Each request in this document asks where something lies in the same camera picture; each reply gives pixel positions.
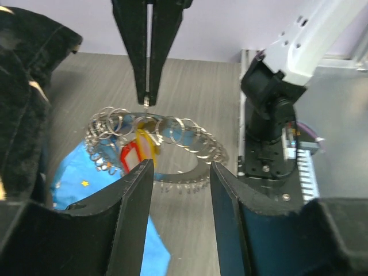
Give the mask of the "large metal keyring with rings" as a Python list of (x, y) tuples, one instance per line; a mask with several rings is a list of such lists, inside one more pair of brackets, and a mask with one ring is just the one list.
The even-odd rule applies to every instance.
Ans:
[(138, 122), (144, 123), (159, 144), (160, 153), (165, 146), (178, 147), (191, 154), (196, 163), (189, 171), (175, 173), (156, 172), (154, 181), (168, 192), (176, 187), (180, 193), (196, 193), (209, 184), (212, 162), (227, 164), (229, 157), (225, 147), (206, 129), (189, 118), (162, 116), (147, 112), (130, 112), (123, 108), (107, 106), (92, 115), (85, 128), (87, 153), (92, 161), (101, 160), (96, 168), (111, 165), (110, 175), (119, 172), (126, 175), (120, 161), (119, 150), (135, 138)]

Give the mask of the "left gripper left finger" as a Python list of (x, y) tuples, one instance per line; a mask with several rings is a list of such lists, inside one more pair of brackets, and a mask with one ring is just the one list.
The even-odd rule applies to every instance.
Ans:
[(1, 274), (139, 275), (153, 181), (146, 159), (66, 210), (2, 201)]

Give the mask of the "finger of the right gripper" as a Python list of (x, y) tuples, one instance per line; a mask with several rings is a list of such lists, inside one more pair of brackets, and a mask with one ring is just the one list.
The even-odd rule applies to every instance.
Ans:
[(183, 11), (192, 1), (153, 1), (151, 51), (149, 61), (149, 105), (155, 106), (163, 66), (183, 19)]
[(131, 62), (139, 104), (146, 96), (147, 3), (112, 0), (113, 16)]

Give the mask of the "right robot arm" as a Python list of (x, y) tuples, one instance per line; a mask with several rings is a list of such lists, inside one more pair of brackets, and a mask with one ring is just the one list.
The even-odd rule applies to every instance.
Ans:
[[(138, 103), (157, 102), (164, 63), (190, 1), (113, 1), (113, 16), (131, 62)], [(307, 1), (294, 21), (252, 60), (241, 80), (246, 96), (244, 175), (282, 180), (282, 129), (328, 48), (366, 1)]]

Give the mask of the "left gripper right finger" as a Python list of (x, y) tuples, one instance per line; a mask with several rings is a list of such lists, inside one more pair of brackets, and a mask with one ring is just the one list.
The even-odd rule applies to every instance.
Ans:
[(221, 275), (366, 275), (367, 199), (317, 198), (299, 209), (210, 166)]

